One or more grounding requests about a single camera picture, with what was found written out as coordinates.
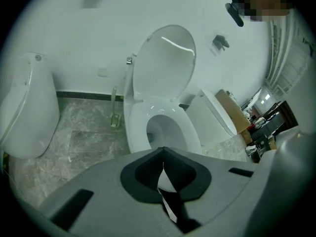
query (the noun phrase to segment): white wall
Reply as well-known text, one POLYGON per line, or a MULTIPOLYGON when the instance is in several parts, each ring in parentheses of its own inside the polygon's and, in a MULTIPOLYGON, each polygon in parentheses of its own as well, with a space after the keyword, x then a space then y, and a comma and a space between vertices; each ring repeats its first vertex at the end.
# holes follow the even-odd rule
POLYGON ((270 109, 273 106, 273 104, 276 102, 277 102, 276 98, 267 90, 267 88, 262 87, 259 98, 258 98, 257 102, 255 103, 255 107, 256 107, 257 111, 259 112, 259 114, 262 115, 268 109, 270 109))
POLYGON ((33 0, 17 21, 3 52, 0 100, 8 92, 17 58, 45 54, 57 90, 123 93, 126 58, 144 39, 168 24, 193 35, 197 62, 182 102, 198 88, 231 91, 241 104, 263 84, 270 63, 269 25, 245 21, 238 27, 225 9, 231 0, 33 0), (230 45, 215 56, 207 47, 216 34, 230 45), (108 66, 108 77, 97 68, 108 66))
POLYGON ((302 132, 316 132, 316 62, 305 71, 300 81, 286 95, 302 132))

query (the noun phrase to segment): toilet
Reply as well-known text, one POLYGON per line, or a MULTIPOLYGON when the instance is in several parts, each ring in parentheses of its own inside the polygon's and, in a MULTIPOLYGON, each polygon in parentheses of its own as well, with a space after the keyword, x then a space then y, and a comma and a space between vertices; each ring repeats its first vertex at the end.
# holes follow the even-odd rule
POLYGON ((38 157, 47 149, 58 121, 56 90, 46 59, 27 53, 0 106, 0 147, 17 158, 38 157))
POLYGON ((215 146, 237 135, 236 127, 217 98, 200 90, 186 110, 202 146, 215 146))
POLYGON ((181 26, 159 28, 145 40, 128 68, 124 89, 131 153, 164 146, 202 153, 193 124, 179 107, 195 61, 193 37, 181 26))

